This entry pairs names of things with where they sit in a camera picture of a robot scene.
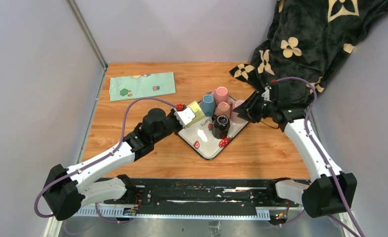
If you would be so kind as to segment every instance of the black blanket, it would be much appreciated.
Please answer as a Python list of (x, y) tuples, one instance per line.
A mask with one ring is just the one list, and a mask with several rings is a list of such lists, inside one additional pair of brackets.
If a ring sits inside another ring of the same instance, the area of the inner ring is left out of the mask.
[[(277, 1), (268, 40), (255, 49), (250, 65), (230, 71), (259, 91), (274, 79), (295, 76), (322, 92), (372, 24), (388, 13), (388, 0)], [(304, 83), (292, 80), (290, 87), (294, 103), (313, 100)]]

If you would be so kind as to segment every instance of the gray wall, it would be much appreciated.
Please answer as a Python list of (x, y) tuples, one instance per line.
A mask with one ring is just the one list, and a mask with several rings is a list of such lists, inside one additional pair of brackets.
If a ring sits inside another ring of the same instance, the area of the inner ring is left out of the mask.
[(315, 114), (327, 151), (357, 177), (353, 209), (362, 229), (388, 236), (388, 17), (355, 48)]
[(247, 61), (276, 0), (77, 0), (108, 62)]
[(102, 73), (64, 0), (0, 1), (0, 237), (43, 235), (35, 197), (77, 161)]

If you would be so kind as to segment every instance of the red mushroom print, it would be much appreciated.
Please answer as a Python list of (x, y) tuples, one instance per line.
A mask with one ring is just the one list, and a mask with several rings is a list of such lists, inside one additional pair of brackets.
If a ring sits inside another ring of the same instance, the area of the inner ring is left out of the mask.
[(223, 147), (227, 146), (227, 144), (229, 144), (229, 142), (230, 142), (230, 138), (226, 137), (220, 141), (220, 143), (218, 144), (218, 147), (223, 148)]
[(196, 141), (193, 145), (196, 149), (200, 148), (200, 142)]

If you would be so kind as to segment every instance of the green cloth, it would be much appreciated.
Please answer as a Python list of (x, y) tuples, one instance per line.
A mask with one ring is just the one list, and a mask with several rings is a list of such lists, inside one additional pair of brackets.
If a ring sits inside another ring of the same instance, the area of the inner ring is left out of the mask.
[(111, 78), (111, 101), (175, 94), (173, 72)]

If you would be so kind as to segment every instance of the wooden table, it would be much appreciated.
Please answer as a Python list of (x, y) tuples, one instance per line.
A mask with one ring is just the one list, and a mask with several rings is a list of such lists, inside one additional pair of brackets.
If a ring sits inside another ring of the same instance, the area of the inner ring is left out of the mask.
[[(235, 99), (247, 99), (254, 91), (231, 77), (238, 62), (204, 63), (111, 63), (102, 88), (83, 160), (112, 147), (120, 139), (122, 120), (132, 100), (109, 101), (110, 78), (174, 72), (176, 94), (160, 96), (173, 104), (189, 104), (206, 92), (226, 86)], [(141, 122), (151, 108), (169, 107), (156, 101), (140, 101), (130, 110), (126, 134)], [(274, 125), (271, 120), (265, 122)], [(172, 135), (137, 162), (122, 166), (107, 176), (151, 178), (309, 178), (306, 166), (293, 143), (279, 129), (262, 123), (249, 124), (214, 160), (199, 157), (179, 137)]]

